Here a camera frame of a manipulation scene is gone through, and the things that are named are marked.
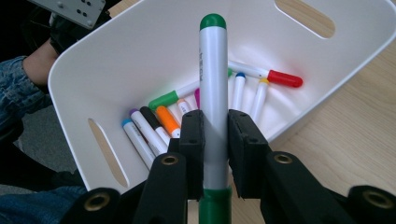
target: wooden table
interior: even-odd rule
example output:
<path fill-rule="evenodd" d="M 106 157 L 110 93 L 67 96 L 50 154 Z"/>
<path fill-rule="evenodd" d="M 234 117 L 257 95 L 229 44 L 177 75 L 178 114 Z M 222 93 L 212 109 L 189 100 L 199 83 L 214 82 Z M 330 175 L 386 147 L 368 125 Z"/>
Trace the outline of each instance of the wooden table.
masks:
<path fill-rule="evenodd" d="M 120 2 L 112 8 L 112 15 L 135 2 Z M 357 185 L 375 186 L 396 195 L 396 41 L 343 86 L 297 134 L 273 150 L 294 154 L 324 187 L 342 195 Z M 198 223 L 197 205 L 189 203 L 189 223 Z M 232 219 L 233 223 L 264 223 L 260 201 L 244 201 L 234 193 Z"/>

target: denim sleeve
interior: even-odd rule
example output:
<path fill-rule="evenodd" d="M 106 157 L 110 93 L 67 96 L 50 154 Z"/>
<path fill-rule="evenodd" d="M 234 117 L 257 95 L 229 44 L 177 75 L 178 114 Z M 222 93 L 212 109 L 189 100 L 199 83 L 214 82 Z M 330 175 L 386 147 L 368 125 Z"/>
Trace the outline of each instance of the denim sleeve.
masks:
<path fill-rule="evenodd" d="M 0 224 L 57 224 L 73 203 L 87 191 L 61 187 L 32 194 L 0 196 Z"/>
<path fill-rule="evenodd" d="M 28 113 L 52 104 L 50 97 L 26 76 L 20 56 L 0 63 L 0 131 Z"/>

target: gray carpet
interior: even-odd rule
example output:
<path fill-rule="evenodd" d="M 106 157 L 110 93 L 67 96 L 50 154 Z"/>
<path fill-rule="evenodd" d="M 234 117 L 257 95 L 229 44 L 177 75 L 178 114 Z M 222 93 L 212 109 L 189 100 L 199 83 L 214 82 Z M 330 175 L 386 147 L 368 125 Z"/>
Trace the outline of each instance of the gray carpet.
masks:
<path fill-rule="evenodd" d="M 24 132 L 15 144 L 24 153 L 55 171 L 74 172 L 77 169 L 53 106 L 26 115 L 23 125 Z M 29 192 L 0 185 L 0 195 Z"/>

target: orange marker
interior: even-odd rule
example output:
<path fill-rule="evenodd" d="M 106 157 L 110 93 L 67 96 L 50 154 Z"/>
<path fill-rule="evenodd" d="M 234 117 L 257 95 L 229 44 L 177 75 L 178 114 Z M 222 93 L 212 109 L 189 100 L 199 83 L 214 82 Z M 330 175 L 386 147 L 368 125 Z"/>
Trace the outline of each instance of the orange marker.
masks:
<path fill-rule="evenodd" d="M 165 106 L 160 105 L 157 107 L 155 112 L 157 113 L 158 119 L 160 120 L 161 124 L 166 129 L 166 131 L 173 138 L 179 138 L 180 137 L 180 126 L 177 124 L 176 120 L 174 119 L 172 114 L 169 112 L 169 110 Z"/>

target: white bin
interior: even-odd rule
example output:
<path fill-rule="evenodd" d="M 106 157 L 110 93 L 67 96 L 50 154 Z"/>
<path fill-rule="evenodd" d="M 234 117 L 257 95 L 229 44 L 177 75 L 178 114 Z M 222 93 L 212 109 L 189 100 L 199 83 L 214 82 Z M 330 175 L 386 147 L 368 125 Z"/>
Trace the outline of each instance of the white bin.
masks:
<path fill-rule="evenodd" d="M 206 14 L 226 20 L 230 60 L 303 78 L 300 88 L 270 84 L 258 126 L 272 146 L 297 131 L 395 36 L 390 1 L 305 2 L 333 21 L 332 37 L 314 34 L 274 0 L 144 0 L 64 52 L 50 72 L 49 90 L 86 187 L 123 193 L 147 178 L 121 122 L 130 109 L 198 80 L 199 24 Z M 230 78 L 230 97 L 232 84 Z M 247 80 L 243 111 L 257 85 L 258 79 Z"/>

